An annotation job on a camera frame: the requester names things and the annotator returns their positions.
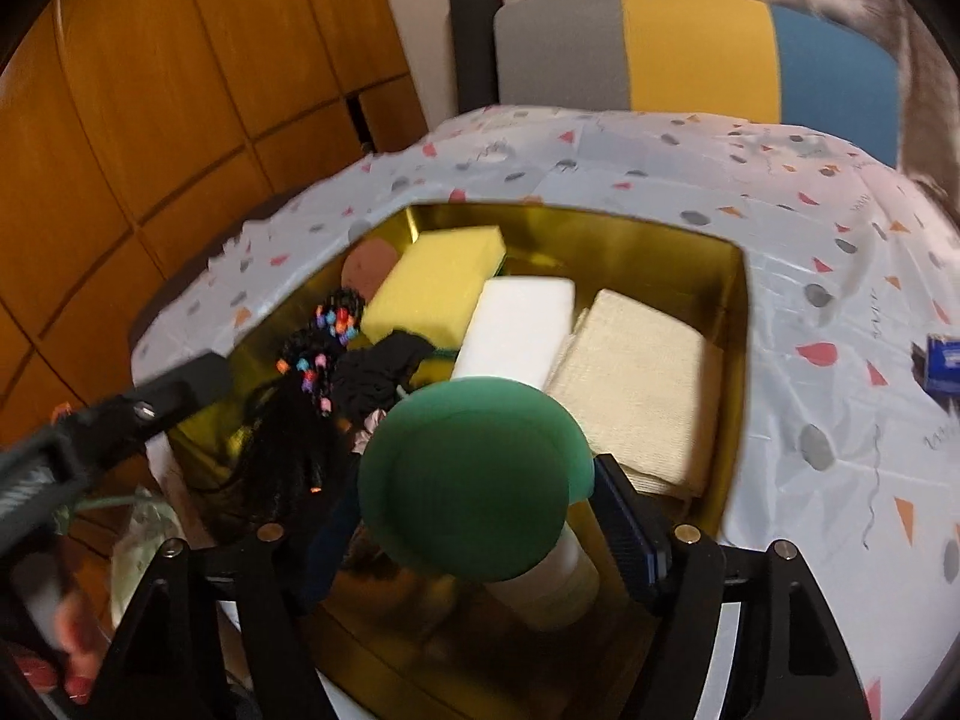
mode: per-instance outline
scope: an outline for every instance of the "gold tray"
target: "gold tray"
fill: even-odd
[[[712,471],[687,521],[716,534],[727,499],[745,408],[749,305],[743,254],[730,242],[635,218],[536,204],[435,203],[392,215],[365,238],[402,252],[425,230],[495,224],[505,272],[565,276],[576,308],[601,289],[641,300],[699,330],[724,351]],[[301,285],[230,356],[232,398],[171,433],[189,484],[229,473],[227,438],[246,394],[275,376],[282,341],[339,286],[345,251]],[[421,369],[421,380],[450,367]],[[197,503],[216,536],[217,512]],[[527,630],[480,586],[400,570],[390,578],[340,572],[328,600],[304,622],[316,664],[381,720],[581,720],[614,718],[626,700],[656,622],[629,601],[589,506],[568,516],[600,573],[597,603],[552,634]]]

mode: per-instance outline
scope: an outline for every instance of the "screw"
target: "screw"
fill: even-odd
[[[700,540],[700,531],[693,525],[678,525],[674,528],[673,535],[677,537],[677,541],[685,544],[695,544]]]
[[[184,540],[182,538],[168,538],[160,546],[160,554],[163,557],[176,557],[184,550]]]
[[[133,404],[133,413],[135,413],[138,418],[142,419],[144,422],[149,422],[151,419],[157,416],[157,412],[154,411],[154,407],[142,400],[139,403]]]
[[[774,552],[780,555],[784,560],[793,560],[794,557],[797,557],[800,554],[800,551],[797,549],[795,544],[793,544],[791,541],[786,541],[783,538],[774,543]]]
[[[261,525],[257,528],[256,537],[261,541],[266,541],[268,544],[272,541],[277,541],[283,538],[283,526],[278,522],[268,522],[266,525]]]

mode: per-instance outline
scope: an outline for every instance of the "white sponge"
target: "white sponge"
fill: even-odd
[[[498,376],[543,389],[573,322],[573,282],[545,276],[488,279],[453,379]]]

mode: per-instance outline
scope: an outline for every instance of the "plastic tablecloth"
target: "plastic tablecloth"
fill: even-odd
[[[960,238],[907,178],[856,146],[704,114],[494,107],[370,156],[239,237],[133,351],[143,380],[229,352],[283,298],[404,206],[515,199],[695,228],[746,252],[749,404],[726,542],[803,551],[875,720],[899,718],[960,631],[960,418],[911,349],[960,322]],[[174,469],[165,440],[150,449]],[[700,717],[716,717],[736,611]]]

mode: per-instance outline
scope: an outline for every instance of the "white container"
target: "white container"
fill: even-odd
[[[543,560],[525,574],[486,587],[534,631],[556,631],[587,613],[600,589],[600,576],[564,523],[557,546]]]

